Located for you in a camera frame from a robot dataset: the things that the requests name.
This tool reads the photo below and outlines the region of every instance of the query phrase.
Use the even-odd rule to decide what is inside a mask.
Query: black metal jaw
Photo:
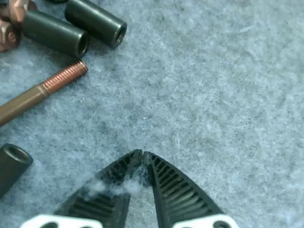
[[[131,195],[128,192],[115,195],[104,185],[121,186],[126,179],[137,175],[139,168],[141,174],[147,174],[141,184],[153,188],[160,228],[238,227],[185,174],[159,156],[141,150],[130,152],[96,174],[62,204],[55,214],[95,219],[104,228],[124,228]],[[99,185],[94,196],[87,188],[92,183]]]

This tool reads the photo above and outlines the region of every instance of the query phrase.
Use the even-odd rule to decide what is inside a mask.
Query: gray carpet
[[[37,0],[63,18],[63,5]],[[51,213],[93,173],[151,151],[242,228],[304,227],[304,1],[98,0],[128,22],[89,73],[0,128],[35,159],[0,200],[0,227]],[[26,38],[0,56],[0,104],[74,60]],[[151,189],[127,228],[157,227]]]

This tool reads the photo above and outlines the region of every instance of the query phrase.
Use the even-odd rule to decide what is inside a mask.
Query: copper threaded rod
[[[57,90],[63,88],[68,83],[76,80],[80,76],[84,75],[88,71],[87,66],[84,62],[79,61],[68,68],[60,71],[59,73],[49,77],[42,84],[45,89],[50,93],[54,93]]]
[[[0,106],[0,127],[36,106],[52,93],[75,81],[87,71],[86,64],[80,60]]]

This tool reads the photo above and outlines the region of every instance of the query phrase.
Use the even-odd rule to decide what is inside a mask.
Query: copper hex nut
[[[20,34],[9,22],[0,20],[0,52],[16,48],[20,43]]]
[[[37,5],[30,0],[9,0],[10,21],[20,27],[28,10],[37,10]]]
[[[0,3],[0,19],[9,20],[10,19],[10,11],[7,7],[7,4]]]

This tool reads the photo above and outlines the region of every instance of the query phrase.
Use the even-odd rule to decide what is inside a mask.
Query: threaded hole
[[[80,41],[79,41],[79,45],[78,45],[78,54],[80,56],[82,56],[86,50],[87,50],[87,47],[88,47],[88,35],[87,34],[84,34]]]
[[[127,28],[125,26],[123,26],[122,28],[120,28],[120,30],[118,31],[118,34],[116,36],[116,40],[115,40],[116,43],[121,43],[122,42],[126,30],[127,30]]]
[[[49,222],[49,223],[41,226],[40,228],[58,228],[58,224],[55,222]]]
[[[10,146],[8,147],[8,152],[18,160],[26,162],[29,159],[29,155],[18,147]]]

